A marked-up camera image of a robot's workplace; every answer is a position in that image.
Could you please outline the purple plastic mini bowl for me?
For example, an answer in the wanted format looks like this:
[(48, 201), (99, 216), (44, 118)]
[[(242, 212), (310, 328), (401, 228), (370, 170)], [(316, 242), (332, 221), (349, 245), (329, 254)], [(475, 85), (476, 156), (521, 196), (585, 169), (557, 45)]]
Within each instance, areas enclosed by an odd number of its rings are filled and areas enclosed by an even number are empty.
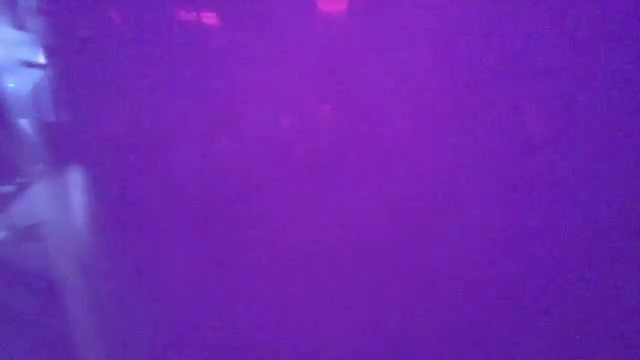
[(109, 360), (640, 360), (640, 0), (49, 0)]

